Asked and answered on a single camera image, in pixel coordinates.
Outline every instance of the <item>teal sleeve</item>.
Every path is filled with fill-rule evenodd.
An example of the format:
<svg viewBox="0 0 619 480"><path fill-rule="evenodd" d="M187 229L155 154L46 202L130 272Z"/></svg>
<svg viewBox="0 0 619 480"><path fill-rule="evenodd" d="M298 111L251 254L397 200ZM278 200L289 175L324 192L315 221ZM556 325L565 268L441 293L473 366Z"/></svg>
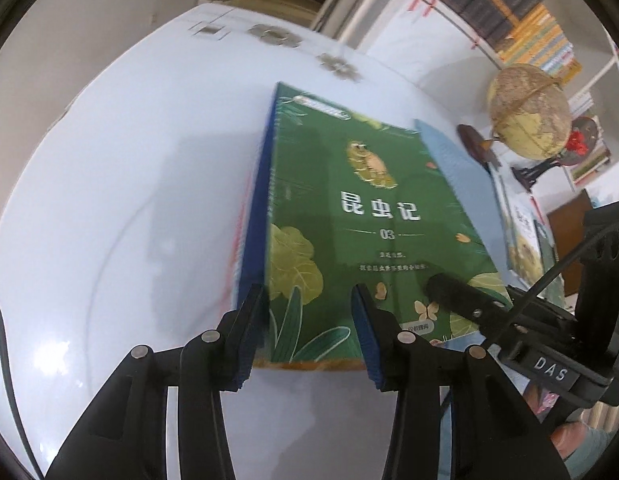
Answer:
<svg viewBox="0 0 619 480"><path fill-rule="evenodd" d="M575 480L584 476L601 457L613 438L613 433L588 428L587 436L581 447L565 460L570 476Z"/></svg>

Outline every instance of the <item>white table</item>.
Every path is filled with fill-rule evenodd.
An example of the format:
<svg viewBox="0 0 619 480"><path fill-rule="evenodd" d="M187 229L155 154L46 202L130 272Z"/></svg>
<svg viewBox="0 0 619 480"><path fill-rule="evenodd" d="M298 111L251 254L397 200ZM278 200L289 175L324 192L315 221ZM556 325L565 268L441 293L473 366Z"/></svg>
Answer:
<svg viewBox="0 0 619 480"><path fill-rule="evenodd" d="M211 22L222 31L196 33ZM263 43L246 33L256 23L304 41ZM323 53L345 56L362 80L325 70ZM232 307L237 235L278 81L455 134L445 108L393 70L246 10L199 6L115 61L50 129L0 222L14 388L43 471L133 346L181 346ZM381 477L395 398L364 372L254 370L223 400L239 479ZM0 430L26 463L6 410L0 381ZM171 418L170 478L175 439Z"/></svg>

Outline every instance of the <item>black cable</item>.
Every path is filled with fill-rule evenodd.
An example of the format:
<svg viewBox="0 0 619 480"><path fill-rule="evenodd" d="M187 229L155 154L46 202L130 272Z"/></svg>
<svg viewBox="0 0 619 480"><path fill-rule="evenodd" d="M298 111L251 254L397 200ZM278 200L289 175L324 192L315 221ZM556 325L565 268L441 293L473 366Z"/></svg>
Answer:
<svg viewBox="0 0 619 480"><path fill-rule="evenodd" d="M43 480L44 475L38 465L38 461L34 456L32 445L27 438L25 428L22 424L22 418L20 418L20 412L18 411L18 404L16 403L16 394L14 393L14 383L12 381L12 373L9 367L9 354L7 351L7 335L4 330L3 313L0 311L0 366L3 371L3 383L4 390L7 394L7 400L9 401L9 408L12 410L12 417L14 418L14 424L18 430L20 440L25 448L27 457L29 457L32 466L36 471L36 475L40 480Z"/></svg>
<svg viewBox="0 0 619 480"><path fill-rule="evenodd" d="M505 320L503 321L501 327L492 334L491 337L486 338L481 347L485 350L489 349L491 345L495 344L498 339L503 335L503 333L509 328L509 326L515 322L516 318L522 314L523 310L525 310L526 306L528 306L531 301L538 296L543 290L547 288L557 277L561 274L567 267L573 264L582 254L592 247L595 243L600 241L602 238L605 238L609 233L613 231L619 230L619 220L605 226L603 229L598 231L591 238L587 238L587 240L583 240L580 242L566 257L560 260L556 265L554 265L550 270L548 270L541 279L539 279L531 288L523 295L523 297L516 302L516 304L511 308L511 310L507 313ZM449 405L451 404L451 390L447 392L447 395L443 399L441 404L441 418L445 416Z"/></svg>

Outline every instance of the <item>green book cover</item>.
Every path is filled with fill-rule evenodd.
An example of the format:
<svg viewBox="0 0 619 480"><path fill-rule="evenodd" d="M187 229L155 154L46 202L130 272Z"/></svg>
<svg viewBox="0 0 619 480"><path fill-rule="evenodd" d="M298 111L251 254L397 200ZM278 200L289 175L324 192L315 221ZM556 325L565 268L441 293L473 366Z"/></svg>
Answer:
<svg viewBox="0 0 619 480"><path fill-rule="evenodd" d="M350 294L432 343L477 330L429 303L438 272L509 304L496 267L418 132L279 84L265 282L270 336L257 365L362 367Z"/></svg>

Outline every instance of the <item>globe stand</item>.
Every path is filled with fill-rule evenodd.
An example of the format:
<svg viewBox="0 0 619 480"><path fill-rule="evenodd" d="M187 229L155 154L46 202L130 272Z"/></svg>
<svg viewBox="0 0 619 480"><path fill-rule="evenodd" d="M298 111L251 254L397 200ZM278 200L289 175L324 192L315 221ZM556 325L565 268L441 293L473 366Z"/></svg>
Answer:
<svg viewBox="0 0 619 480"><path fill-rule="evenodd" d="M561 162L558 160L558 157L553 156L543 160L543 162L533 168L512 168L512 173L516 180L525 188L525 191L531 193L531 188L538 182L542 174L559 166L562 166Z"/></svg>

